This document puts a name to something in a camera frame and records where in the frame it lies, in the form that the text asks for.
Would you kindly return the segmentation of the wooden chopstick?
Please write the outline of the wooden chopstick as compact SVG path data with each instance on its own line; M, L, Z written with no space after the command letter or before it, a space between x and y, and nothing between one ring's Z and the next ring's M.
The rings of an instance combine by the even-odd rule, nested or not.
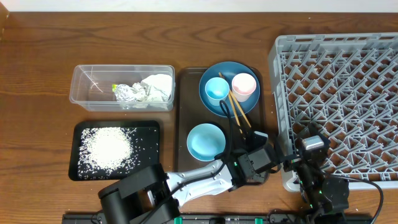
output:
M222 75L221 72L219 72L218 75L219 75L221 78L225 79L225 77ZM236 108L235 108L235 106L234 106L234 101L233 101L232 91L231 91L231 90L229 90L228 99L229 99L229 102L230 102L230 104L231 104L231 107L232 107L232 110L233 110L233 114L234 114L234 118L235 118L235 120L236 120L236 124L238 125L238 129L239 129L240 133L243 134L243 131L241 130L241 127L240 127L239 118L238 118L238 116L237 116Z
M246 117L245 112L243 111L242 107L240 106L239 102L237 101L236 97L233 95L233 92L229 91L229 96L234 101L234 104L237 106L238 110L240 111L241 115L243 116L244 120L247 122L248 126L251 128L251 123L249 122L248 118Z

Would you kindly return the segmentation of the light blue bowl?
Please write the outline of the light blue bowl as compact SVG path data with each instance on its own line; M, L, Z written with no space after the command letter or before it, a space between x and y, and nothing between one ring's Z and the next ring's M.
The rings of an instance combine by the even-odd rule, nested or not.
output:
M197 160L213 161L226 147L226 137L214 124L203 123L195 126L187 136L187 149Z

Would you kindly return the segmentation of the white napkin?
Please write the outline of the white napkin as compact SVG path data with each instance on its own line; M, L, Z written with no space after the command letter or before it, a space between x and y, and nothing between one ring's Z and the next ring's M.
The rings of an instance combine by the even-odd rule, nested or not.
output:
M133 101L149 102L153 106L167 110L167 102L172 92L172 77L166 74L150 75L131 87Z

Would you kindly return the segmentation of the foil snack wrapper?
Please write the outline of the foil snack wrapper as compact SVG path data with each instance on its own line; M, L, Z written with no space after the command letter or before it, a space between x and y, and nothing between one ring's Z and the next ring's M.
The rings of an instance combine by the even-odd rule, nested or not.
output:
M130 102L130 101L136 101L136 94L133 91L133 89L126 84L113 84L112 85L112 91L116 97L117 101L120 102Z

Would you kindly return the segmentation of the white rice pile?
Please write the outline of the white rice pile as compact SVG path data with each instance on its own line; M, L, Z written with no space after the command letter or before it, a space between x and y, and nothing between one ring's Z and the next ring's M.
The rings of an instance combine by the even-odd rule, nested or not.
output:
M78 180L123 179L159 162L156 127L85 128L80 136Z

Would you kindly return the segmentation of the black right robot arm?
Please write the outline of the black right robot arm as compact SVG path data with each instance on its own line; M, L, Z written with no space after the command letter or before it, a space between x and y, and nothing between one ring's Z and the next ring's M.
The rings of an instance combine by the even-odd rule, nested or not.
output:
M306 223L347 223L349 183L322 172L330 141L312 124L308 128L310 137L301 140L298 152L280 159L285 171L298 175L302 196L310 204L303 219Z

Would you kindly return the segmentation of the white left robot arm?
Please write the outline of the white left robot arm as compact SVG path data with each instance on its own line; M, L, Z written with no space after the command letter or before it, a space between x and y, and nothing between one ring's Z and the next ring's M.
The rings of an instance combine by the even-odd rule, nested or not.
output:
M280 165L283 156L269 143L251 151L229 147L199 169L146 167L100 190L98 197L108 223L165 223L179 217L186 202L260 182L260 174Z

